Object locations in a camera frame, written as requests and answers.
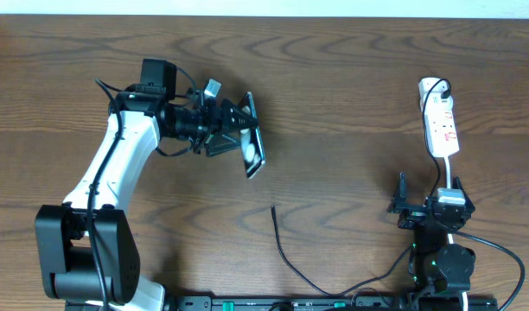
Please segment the black smartphone with lit screen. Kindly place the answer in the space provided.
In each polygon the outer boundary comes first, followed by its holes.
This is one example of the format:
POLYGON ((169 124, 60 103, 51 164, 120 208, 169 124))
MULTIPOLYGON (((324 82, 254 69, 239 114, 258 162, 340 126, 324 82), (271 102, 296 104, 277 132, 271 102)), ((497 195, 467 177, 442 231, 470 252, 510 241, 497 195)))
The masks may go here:
MULTIPOLYGON (((252 118, 258 120, 258 114, 251 92, 247 92, 239 103, 241 110, 250 114, 252 118)), ((245 164, 245 174, 248 179, 252 179, 266 164, 265 148, 259 126, 250 129, 243 129, 239 132, 240 149, 245 164)))

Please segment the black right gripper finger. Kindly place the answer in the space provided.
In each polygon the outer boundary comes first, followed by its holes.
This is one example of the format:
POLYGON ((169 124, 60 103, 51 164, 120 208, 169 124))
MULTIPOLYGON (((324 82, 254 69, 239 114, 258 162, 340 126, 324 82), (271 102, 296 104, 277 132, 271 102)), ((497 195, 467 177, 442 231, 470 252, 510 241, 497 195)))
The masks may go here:
POLYGON ((455 200, 458 203, 467 203, 469 201, 469 197, 466 194, 462 182, 458 176, 453 178, 452 189, 454 191, 455 200))
POLYGON ((403 207, 408 203, 406 177, 403 172, 399 174, 398 185, 392 196, 392 207, 403 207))

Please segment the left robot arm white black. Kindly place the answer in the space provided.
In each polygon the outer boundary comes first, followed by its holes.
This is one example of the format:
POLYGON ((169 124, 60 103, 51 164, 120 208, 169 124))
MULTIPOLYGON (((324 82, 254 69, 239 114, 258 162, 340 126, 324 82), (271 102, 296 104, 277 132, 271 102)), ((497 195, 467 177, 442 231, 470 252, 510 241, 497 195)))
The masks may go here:
POLYGON ((254 97, 219 98, 220 83, 176 91, 182 70, 143 61, 138 83, 103 85, 109 99, 105 137, 86 173, 59 205, 44 205, 35 235, 46 295, 68 310, 170 310, 166 289, 141 275, 127 213, 144 164, 164 138, 213 157, 239 150, 245 175, 265 165, 254 97))

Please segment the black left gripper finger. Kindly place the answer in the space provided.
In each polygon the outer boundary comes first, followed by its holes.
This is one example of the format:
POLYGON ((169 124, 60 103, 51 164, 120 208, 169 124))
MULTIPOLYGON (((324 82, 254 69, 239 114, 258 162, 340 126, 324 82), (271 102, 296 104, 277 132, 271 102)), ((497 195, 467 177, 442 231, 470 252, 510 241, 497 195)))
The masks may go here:
POLYGON ((256 129, 259 126, 252 97, 243 97, 237 105, 224 98, 221 102, 221 118, 224 132, 256 129))
POLYGON ((205 150, 207 157, 236 150, 240 147, 240 140, 222 132, 210 133, 205 139, 205 150))

